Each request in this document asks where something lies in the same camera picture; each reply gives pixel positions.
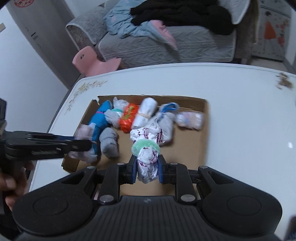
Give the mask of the person left hand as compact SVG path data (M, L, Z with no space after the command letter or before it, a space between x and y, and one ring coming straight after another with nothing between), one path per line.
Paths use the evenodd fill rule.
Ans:
M9 195L5 198L5 203L10 210L13 209L16 200L25 193L25 188L27 186L27 177L25 171L32 171L33 169L34 164L32 161L25 162L21 169L20 177L17 181L12 176L1 172L1 192L13 192L12 195Z

